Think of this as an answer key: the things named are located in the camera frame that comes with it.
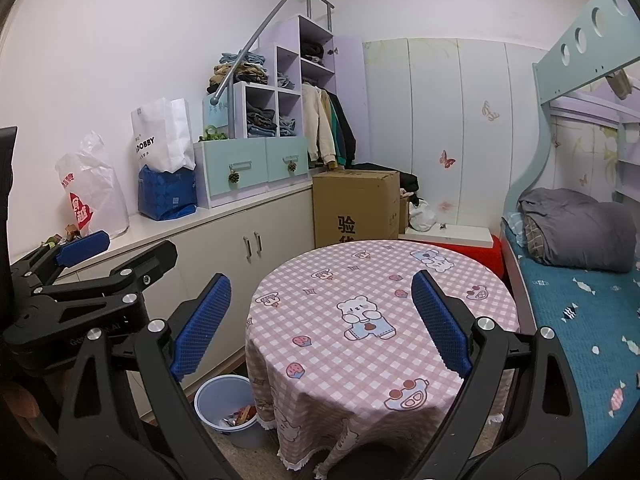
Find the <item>metal railing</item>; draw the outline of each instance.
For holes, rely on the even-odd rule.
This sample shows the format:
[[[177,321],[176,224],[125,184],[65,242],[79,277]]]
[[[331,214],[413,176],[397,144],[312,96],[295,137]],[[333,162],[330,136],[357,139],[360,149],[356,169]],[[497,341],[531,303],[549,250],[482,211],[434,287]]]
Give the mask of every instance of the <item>metal railing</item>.
[[[229,139],[233,139],[236,136],[236,124],[235,124],[236,112],[234,107],[234,74],[236,73],[236,69],[242,63],[242,61],[244,60],[244,56],[249,52],[249,49],[258,39],[258,36],[262,34],[263,30],[267,27],[267,25],[269,25],[269,23],[271,23],[271,20],[273,19],[273,17],[284,6],[284,4],[287,3],[287,1],[289,0],[280,0],[280,3],[273,8],[273,10],[266,17],[266,19],[262,22],[260,27],[258,27],[258,29],[254,32],[251,39],[247,42],[247,44],[238,54],[238,58],[236,59],[236,62],[233,63],[231,70],[229,70],[226,73],[225,78],[220,83],[220,86],[216,90],[215,94],[213,94],[213,96],[209,100],[211,105],[218,104],[225,89],[228,89],[228,92],[226,93],[226,102],[227,102],[226,115],[229,122],[229,126],[228,126]],[[321,1],[326,4],[326,24],[329,31],[331,31],[331,27],[332,27],[331,9],[335,9],[335,6],[332,5],[328,0],[321,0]],[[311,0],[306,0],[306,16],[309,19],[311,19]]]

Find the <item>metal bolt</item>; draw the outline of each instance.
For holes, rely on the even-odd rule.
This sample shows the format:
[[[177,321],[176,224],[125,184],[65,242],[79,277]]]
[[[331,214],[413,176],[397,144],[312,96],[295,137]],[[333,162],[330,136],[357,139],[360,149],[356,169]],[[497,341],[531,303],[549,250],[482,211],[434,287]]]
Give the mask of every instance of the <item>metal bolt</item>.
[[[89,332],[86,333],[86,338],[90,339],[91,341],[95,341],[96,339],[100,339],[101,335],[102,330],[100,330],[99,328],[92,328],[91,330],[89,330]]]
[[[540,329],[540,335],[545,339],[553,339],[556,337],[556,333],[554,332],[554,330],[552,328],[549,328],[548,326],[543,326]]]
[[[160,332],[164,328],[164,321],[162,319],[155,319],[150,321],[146,328],[149,332]]]
[[[493,319],[490,319],[488,317],[481,317],[480,319],[478,319],[478,326],[482,329],[482,330],[493,330],[495,328],[495,323]]]

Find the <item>blue bag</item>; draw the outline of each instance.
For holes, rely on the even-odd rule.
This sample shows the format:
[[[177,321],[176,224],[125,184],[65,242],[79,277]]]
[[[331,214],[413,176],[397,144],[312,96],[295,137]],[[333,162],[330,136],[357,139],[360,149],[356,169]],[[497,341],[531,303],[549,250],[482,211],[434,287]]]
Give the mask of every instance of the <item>blue bag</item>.
[[[158,173],[143,166],[138,174],[138,209],[153,220],[173,220],[196,212],[193,170]]]

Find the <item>white plastic bag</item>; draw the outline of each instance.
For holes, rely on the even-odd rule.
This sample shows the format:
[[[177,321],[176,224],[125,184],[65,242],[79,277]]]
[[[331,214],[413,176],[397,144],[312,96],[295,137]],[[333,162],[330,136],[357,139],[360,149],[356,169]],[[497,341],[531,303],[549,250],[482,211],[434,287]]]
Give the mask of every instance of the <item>white plastic bag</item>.
[[[115,238],[127,230],[127,204],[100,135],[85,136],[77,152],[57,161],[56,171],[82,236],[106,231]]]
[[[424,200],[418,207],[409,202],[409,225],[421,233],[428,231],[436,223],[436,215]]]
[[[139,170],[175,173],[180,168],[196,167],[184,99],[162,98],[131,113]]]

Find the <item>gray blanket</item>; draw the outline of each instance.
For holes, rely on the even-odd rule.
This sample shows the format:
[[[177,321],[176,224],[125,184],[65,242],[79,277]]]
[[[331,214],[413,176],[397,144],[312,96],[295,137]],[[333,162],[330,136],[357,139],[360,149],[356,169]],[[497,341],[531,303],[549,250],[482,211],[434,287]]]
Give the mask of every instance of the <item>gray blanket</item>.
[[[535,247],[532,256],[540,263],[631,270],[636,226],[625,205],[598,202],[571,189],[545,188],[526,192],[519,202],[529,226],[527,241]]]

